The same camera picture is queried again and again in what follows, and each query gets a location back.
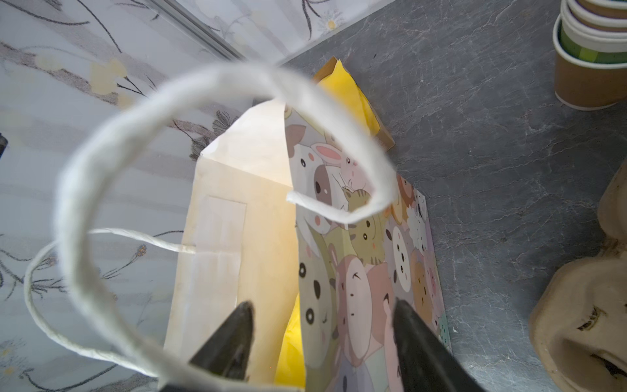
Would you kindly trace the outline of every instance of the gray countertop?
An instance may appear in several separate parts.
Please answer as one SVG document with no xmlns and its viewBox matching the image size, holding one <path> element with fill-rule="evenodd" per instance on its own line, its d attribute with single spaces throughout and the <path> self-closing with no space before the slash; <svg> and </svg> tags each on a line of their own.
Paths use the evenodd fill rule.
<svg viewBox="0 0 627 392">
<path fill-rule="evenodd" d="M 557 391 L 527 320 L 553 273 L 598 252 L 596 208 L 627 155 L 627 104 L 553 93 L 559 1 L 397 0 L 288 66 L 340 58 L 427 196 L 456 358 L 488 391 Z"/>
</svg>

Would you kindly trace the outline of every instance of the cartoon animal print bag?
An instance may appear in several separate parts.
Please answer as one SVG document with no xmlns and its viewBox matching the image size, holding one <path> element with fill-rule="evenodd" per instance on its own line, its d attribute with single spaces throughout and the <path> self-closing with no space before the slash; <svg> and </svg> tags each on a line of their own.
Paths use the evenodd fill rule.
<svg viewBox="0 0 627 392">
<path fill-rule="evenodd" d="M 346 211 L 372 187 L 338 143 L 286 109 L 295 191 Z M 300 320 L 308 392 L 402 392 L 391 312 L 409 302 L 450 349 L 424 196 L 397 175 L 388 209 L 341 225 L 296 208 Z"/>
</svg>

